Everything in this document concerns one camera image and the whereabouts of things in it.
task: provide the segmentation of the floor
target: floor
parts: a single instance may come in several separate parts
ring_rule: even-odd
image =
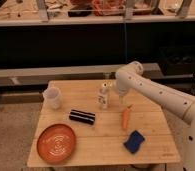
[[[28,168],[26,163],[35,133],[41,102],[25,103],[18,97],[13,104],[0,104],[0,171],[48,171],[49,168]],[[188,126],[164,110],[181,157],[184,157],[185,137]],[[56,171],[136,171],[132,166],[101,166],[55,168]],[[156,165],[152,171],[164,171],[165,165]],[[182,164],[168,164],[167,171],[182,171]]]

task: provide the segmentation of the red object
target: red object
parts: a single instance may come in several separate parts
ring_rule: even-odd
[[[55,124],[46,128],[37,142],[39,156],[50,164],[57,164],[69,157],[75,148],[76,137],[65,124]]]

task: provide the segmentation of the table surface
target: table surface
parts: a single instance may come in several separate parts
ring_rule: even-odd
[[[132,104],[128,128],[121,128],[121,113],[125,106],[117,94],[110,91],[108,109],[100,109],[98,90],[101,83],[114,80],[51,81],[62,92],[62,107],[52,110],[44,101],[35,136],[33,138],[28,167],[51,166],[43,161],[36,150],[39,135],[45,128],[56,123],[69,125],[76,134],[76,148],[73,154],[54,167],[176,163],[180,156],[159,105],[135,90],[124,98]],[[94,125],[69,120],[71,109],[95,113]],[[139,151],[130,153],[123,145],[131,132],[138,130],[145,141]]]

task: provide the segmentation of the cluttered shelf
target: cluttered shelf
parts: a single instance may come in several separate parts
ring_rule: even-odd
[[[0,22],[42,23],[42,7],[39,7],[42,2],[49,23],[122,23],[127,8],[124,0],[1,0]],[[175,10],[181,3],[182,0],[136,0],[133,3],[132,20],[177,19]],[[188,15],[195,16],[195,0],[190,5]]]

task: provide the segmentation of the cup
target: cup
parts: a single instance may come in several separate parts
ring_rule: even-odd
[[[49,87],[43,92],[44,100],[52,109],[61,107],[61,91],[57,87]]]

